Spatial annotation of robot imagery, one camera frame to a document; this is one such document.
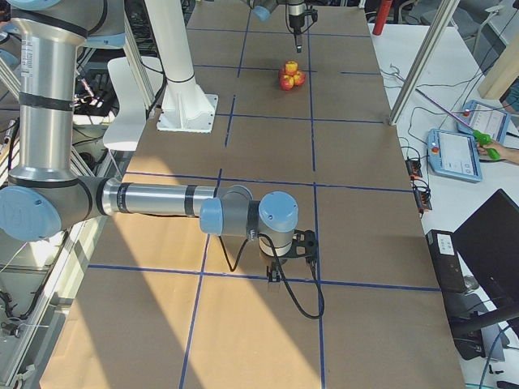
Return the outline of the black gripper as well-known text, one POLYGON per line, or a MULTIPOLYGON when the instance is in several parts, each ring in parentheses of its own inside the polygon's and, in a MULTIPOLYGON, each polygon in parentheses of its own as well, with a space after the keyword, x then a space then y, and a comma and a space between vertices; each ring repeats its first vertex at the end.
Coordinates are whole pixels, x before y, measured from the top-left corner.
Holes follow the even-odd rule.
POLYGON ((297 53, 302 52, 302 33, 305 27, 307 17, 312 23, 318 20, 318 11, 303 0, 288 0, 287 11, 289 17, 289 26, 294 34, 294 43, 297 53))
POLYGON ((281 282, 281 266, 288 261, 304 259, 311 271, 316 271, 319 260, 318 241, 312 230, 294 231, 292 242, 285 247, 272 246, 265 239, 265 259, 269 282, 281 282))

